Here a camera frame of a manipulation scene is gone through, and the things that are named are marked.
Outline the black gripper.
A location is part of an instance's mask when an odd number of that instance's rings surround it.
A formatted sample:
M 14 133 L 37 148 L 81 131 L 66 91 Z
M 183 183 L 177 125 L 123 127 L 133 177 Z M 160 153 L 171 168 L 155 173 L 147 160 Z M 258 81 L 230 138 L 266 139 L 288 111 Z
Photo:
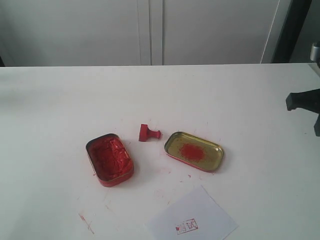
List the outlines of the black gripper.
M 286 100 L 286 107 L 288 111 L 297 108 L 304 109 L 318 114 L 317 120 L 314 124 L 314 133 L 317 137 L 320 136 L 320 89 L 314 89 L 304 92 L 291 92 Z

